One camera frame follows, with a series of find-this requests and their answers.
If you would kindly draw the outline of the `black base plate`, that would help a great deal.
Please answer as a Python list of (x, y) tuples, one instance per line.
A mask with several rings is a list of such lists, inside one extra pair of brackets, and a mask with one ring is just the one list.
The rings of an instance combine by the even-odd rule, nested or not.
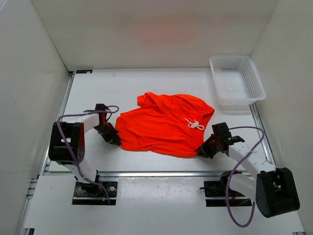
[(102, 186), (107, 190), (107, 194), (102, 187), (94, 184), (75, 182), (73, 191), (73, 205), (95, 205), (95, 206), (115, 206), (118, 190), (117, 181), (102, 181)]
[[(199, 190), (204, 192), (206, 207), (226, 207), (226, 197), (219, 181), (204, 181)], [(229, 190), (231, 207), (250, 207), (252, 202), (241, 193)]]

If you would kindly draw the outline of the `aluminium frame rail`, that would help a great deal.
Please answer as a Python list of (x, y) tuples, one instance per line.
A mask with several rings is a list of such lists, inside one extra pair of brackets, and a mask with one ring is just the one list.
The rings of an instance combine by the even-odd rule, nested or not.
[[(265, 135), (262, 141), (262, 148), (265, 154), (265, 158), (268, 162), (276, 165), (276, 161), (268, 141), (267, 135)], [(265, 226), (270, 227), (272, 234), (279, 235), (306, 235), (303, 223), (299, 216), (298, 211), (289, 212), (279, 216), (265, 218), (262, 217), (259, 212), (256, 213), (257, 222), (262, 222)]]
[[(53, 116), (54, 119), (53, 121), (55, 121), (60, 115), (62, 115), (65, 111), (66, 108), (66, 103), (69, 97), (69, 93), (70, 93), (70, 89), (73, 83), (73, 79), (75, 77), (76, 71), (69, 71), (68, 72), (68, 78), (66, 79), (66, 87), (62, 93), (62, 99), (60, 102), (60, 105), (58, 107), (57, 113)], [(48, 166), (48, 145), (49, 145), (49, 140), (50, 140), (50, 135), (48, 135), (48, 140), (45, 141), (44, 143), (44, 152), (43, 154), (39, 155), (39, 165), (38, 167), (35, 169), (35, 174), (34, 176), (31, 178), (30, 183), (28, 185), (27, 188), (27, 192), (26, 192), (26, 197), (25, 197), (25, 204), (24, 204), (24, 208), (23, 211), (21, 213), (20, 216), (20, 220), (18, 223), (18, 227), (17, 230), (15, 232), (16, 235), (32, 235), (34, 234), (35, 229), (34, 228), (24, 228), (24, 224), (25, 224), (25, 220), (29, 211), (29, 207), (31, 204), (31, 199), (33, 197), (36, 185), (37, 185), (37, 181), (38, 178), (40, 176), (43, 176), (45, 173), (45, 169)]]

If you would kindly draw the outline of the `orange shorts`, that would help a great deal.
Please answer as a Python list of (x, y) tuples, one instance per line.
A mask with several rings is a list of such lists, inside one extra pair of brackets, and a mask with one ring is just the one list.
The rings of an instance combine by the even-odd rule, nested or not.
[(152, 151), (179, 158), (193, 158), (204, 142), (204, 131), (215, 110), (189, 94), (137, 97), (138, 108), (121, 113), (115, 128), (127, 151)]

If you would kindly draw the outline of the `front aluminium rail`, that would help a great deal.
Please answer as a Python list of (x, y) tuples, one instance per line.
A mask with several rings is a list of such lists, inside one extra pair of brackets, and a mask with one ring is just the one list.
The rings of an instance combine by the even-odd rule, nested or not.
[(102, 177), (215, 177), (224, 171), (100, 171)]

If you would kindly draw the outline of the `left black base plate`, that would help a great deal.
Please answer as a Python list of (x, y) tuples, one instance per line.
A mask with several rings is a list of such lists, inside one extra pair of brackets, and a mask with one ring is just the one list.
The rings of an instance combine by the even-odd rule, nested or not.
[(102, 187), (94, 184), (75, 182), (73, 191), (73, 205), (95, 205), (95, 206), (115, 206), (118, 190), (117, 181), (102, 181), (102, 186), (107, 190), (107, 194)]

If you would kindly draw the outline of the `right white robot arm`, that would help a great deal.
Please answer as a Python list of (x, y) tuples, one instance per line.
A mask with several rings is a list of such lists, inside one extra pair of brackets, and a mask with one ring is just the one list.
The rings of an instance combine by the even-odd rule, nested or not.
[(266, 218), (297, 211), (300, 201), (292, 172), (261, 159), (240, 136), (231, 134), (225, 122), (212, 126), (213, 133), (196, 153), (212, 159), (217, 153), (226, 154), (236, 165), (222, 173), (220, 191), (226, 196), (238, 192), (251, 200)]

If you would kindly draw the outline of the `white plastic basket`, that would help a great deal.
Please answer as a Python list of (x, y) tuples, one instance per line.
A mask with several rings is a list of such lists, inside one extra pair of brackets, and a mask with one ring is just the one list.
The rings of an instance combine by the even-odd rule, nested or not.
[(266, 98), (258, 71), (250, 57), (212, 56), (209, 62), (221, 106), (248, 106)]

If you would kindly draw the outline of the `black label sticker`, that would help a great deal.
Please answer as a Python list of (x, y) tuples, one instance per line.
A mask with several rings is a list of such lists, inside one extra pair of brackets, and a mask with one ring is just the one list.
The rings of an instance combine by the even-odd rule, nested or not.
[(77, 70), (76, 74), (91, 74), (93, 70)]

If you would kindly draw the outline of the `left aluminium frame rail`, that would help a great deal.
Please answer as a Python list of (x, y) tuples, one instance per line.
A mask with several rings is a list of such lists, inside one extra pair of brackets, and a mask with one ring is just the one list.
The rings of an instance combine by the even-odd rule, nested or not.
[[(76, 71), (69, 71), (68, 72), (68, 78), (66, 79), (66, 87), (62, 93), (62, 99), (60, 102), (60, 105), (58, 107), (57, 113), (53, 116), (54, 119), (53, 121), (55, 121), (60, 115), (62, 115), (65, 111), (66, 108), (66, 103), (69, 97), (69, 93), (70, 93), (70, 89), (73, 83), (73, 79), (75, 77)], [(44, 143), (44, 152), (43, 154), (39, 155), (39, 165), (38, 167), (35, 169), (35, 174), (34, 176), (31, 178), (30, 183), (28, 185), (27, 188), (27, 192), (26, 192), (26, 197), (25, 197), (25, 204), (24, 204), (24, 208), (23, 211), (21, 213), (20, 216), (20, 220), (18, 223), (18, 227), (17, 230), (15, 232), (16, 235), (32, 235), (34, 234), (35, 229), (34, 228), (24, 228), (24, 224), (25, 224), (25, 220), (29, 211), (29, 207), (31, 204), (31, 199), (33, 197), (36, 185), (37, 185), (37, 181), (38, 178), (40, 176), (43, 176), (45, 173), (45, 169), (48, 166), (48, 145), (49, 145), (49, 140), (50, 140), (50, 135), (48, 135), (48, 140), (45, 141)]]

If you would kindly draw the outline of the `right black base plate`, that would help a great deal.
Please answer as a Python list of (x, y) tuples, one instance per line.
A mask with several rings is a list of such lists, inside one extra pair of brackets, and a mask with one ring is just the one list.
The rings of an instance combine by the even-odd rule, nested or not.
[[(226, 207), (226, 197), (219, 181), (204, 181), (199, 190), (204, 192), (206, 207)], [(229, 190), (231, 207), (250, 207), (252, 202), (241, 193)]]

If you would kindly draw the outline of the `right aluminium frame rail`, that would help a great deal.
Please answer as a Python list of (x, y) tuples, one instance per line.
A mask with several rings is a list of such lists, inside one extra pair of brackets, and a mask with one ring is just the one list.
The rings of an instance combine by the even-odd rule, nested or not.
[[(262, 148), (265, 154), (265, 158), (268, 162), (276, 165), (276, 161), (268, 141), (267, 135), (265, 135), (262, 141)], [(298, 211), (289, 212), (279, 216), (265, 218), (262, 217), (259, 212), (256, 213), (257, 222), (262, 222), (265, 226), (270, 227), (272, 234), (279, 235), (306, 235), (303, 223), (299, 216)]]

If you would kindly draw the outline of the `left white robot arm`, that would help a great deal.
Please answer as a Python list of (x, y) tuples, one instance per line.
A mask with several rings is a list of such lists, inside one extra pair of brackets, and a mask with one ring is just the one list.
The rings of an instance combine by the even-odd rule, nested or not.
[(118, 131), (109, 122), (118, 111), (116, 105), (98, 103), (92, 110), (62, 115), (52, 126), (49, 159), (68, 168), (79, 183), (86, 184), (85, 189), (92, 196), (99, 195), (103, 187), (98, 171), (85, 158), (85, 134), (94, 130), (106, 143), (120, 146)]

